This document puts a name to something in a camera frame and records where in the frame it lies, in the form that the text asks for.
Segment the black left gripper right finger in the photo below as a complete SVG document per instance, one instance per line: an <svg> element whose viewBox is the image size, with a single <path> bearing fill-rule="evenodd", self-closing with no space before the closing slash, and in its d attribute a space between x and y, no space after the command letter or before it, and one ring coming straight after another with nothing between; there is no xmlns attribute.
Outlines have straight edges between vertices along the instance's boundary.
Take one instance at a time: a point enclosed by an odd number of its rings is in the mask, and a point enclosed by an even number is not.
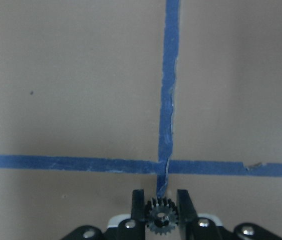
<svg viewBox="0 0 282 240"><path fill-rule="evenodd" d="M198 240L198 214L187 190L177 190L178 228L182 240Z"/></svg>

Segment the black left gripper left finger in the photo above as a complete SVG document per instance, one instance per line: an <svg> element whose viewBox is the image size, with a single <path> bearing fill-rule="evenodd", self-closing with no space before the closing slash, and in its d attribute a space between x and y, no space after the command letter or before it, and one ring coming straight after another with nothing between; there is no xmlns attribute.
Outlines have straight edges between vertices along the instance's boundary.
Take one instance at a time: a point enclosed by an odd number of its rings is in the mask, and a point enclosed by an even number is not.
<svg viewBox="0 0 282 240"><path fill-rule="evenodd" d="M135 220L134 240L145 239L145 198L143 189L135 189L132 192L131 218Z"/></svg>

